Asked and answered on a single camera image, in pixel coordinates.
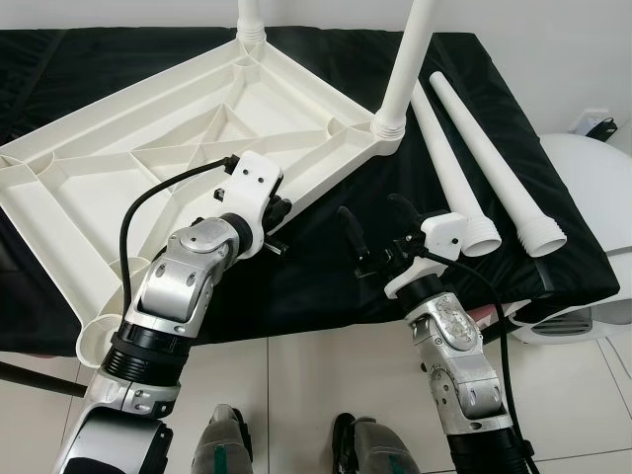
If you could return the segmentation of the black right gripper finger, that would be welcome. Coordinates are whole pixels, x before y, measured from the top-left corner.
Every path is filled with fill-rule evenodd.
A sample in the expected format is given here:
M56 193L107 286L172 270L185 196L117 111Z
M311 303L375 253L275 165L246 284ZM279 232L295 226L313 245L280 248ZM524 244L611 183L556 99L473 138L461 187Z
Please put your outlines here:
M417 236L423 235L424 217L417 212L414 204L410 202L405 196L399 194L391 194L388 196L388 201L391 203L394 213L396 213L396 220L402 226L406 227L406 234Z
M369 249L367 249L367 243L364 240L364 230L362 230L359 220L347 207L340 206L338 215L340 222L342 222L345 238L351 244L356 264L361 265L369 257Z

